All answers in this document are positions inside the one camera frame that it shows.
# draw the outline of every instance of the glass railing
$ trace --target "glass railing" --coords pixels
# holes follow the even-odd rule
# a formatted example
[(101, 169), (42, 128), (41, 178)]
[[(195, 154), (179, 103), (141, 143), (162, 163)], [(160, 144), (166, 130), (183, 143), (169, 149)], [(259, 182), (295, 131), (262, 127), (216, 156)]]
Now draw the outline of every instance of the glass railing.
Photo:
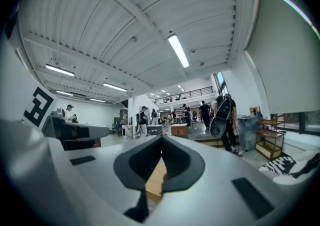
[(159, 105), (159, 104), (176, 102), (176, 101), (185, 100), (188, 98), (194, 98), (194, 97), (213, 94), (213, 92), (214, 91), (212, 86), (209, 86), (209, 87), (205, 87), (205, 88), (201, 88), (201, 89), (197, 89), (189, 92), (182, 92), (182, 93), (162, 97), (162, 98), (156, 99), (155, 104)]

